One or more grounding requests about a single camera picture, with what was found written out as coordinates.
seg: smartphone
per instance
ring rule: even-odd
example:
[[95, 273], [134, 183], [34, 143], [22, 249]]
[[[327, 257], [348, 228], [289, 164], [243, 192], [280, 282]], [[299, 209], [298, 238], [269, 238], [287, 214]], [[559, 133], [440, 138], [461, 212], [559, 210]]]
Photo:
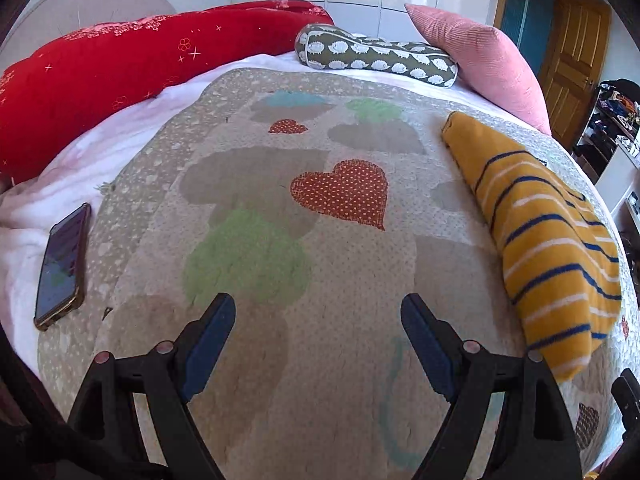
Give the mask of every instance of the smartphone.
[[33, 322], [46, 330], [84, 301], [84, 254], [91, 206], [82, 204], [55, 224], [42, 261]]

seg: yellow striped cloth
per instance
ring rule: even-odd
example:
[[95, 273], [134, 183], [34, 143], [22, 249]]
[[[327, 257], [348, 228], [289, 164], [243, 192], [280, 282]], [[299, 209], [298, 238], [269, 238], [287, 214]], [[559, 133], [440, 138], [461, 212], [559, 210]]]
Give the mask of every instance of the yellow striped cloth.
[[442, 138], [502, 256], [528, 349], [558, 381], [584, 368], [620, 314], [616, 245], [582, 193], [521, 144], [460, 112]]

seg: bedspread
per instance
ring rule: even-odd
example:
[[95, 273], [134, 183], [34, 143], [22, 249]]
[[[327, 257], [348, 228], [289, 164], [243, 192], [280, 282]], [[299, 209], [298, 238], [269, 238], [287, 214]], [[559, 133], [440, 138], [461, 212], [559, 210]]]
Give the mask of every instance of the bedspread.
[[[546, 160], [618, 236], [568, 154], [530, 128], [338, 75], [233, 71], [105, 188], [85, 304], [39, 340], [41, 377], [62, 412], [95, 352], [146, 352], [225, 291], [237, 324], [190, 405], [222, 471], [409, 478], [448, 405], [402, 332], [402, 297], [418, 292], [490, 351], [524, 349], [493, 241], [440, 139], [454, 110]], [[621, 261], [625, 317], [562, 385], [585, 468], [617, 444], [609, 388], [638, 360], [626, 340], [636, 298]], [[482, 473], [499, 407], [495, 396], [470, 476]]]

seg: screw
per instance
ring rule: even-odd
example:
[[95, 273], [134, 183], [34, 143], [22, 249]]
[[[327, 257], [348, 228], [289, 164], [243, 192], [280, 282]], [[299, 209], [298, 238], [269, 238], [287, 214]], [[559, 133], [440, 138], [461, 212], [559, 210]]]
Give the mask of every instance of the screw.
[[465, 349], [465, 352], [468, 352], [469, 354], [477, 354], [482, 347], [480, 346], [480, 343], [478, 341], [470, 339], [462, 344], [462, 348]]
[[527, 353], [527, 357], [535, 363], [539, 363], [543, 359], [542, 354], [537, 350], [529, 350], [529, 352]]
[[162, 341], [156, 345], [156, 352], [159, 354], [168, 354], [171, 350], [174, 349], [173, 341]]
[[109, 360], [109, 358], [111, 357], [111, 354], [107, 351], [103, 351], [103, 352], [98, 352], [95, 357], [94, 357], [94, 362], [96, 364], [104, 364], [105, 362], [107, 362]]

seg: pink pillow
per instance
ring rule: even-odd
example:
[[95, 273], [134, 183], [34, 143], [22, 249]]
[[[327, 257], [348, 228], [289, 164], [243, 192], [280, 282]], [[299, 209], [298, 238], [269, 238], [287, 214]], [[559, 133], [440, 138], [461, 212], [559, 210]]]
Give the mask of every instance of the pink pillow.
[[538, 80], [506, 34], [446, 10], [404, 6], [423, 38], [449, 53], [458, 63], [462, 79], [476, 92], [551, 135]]

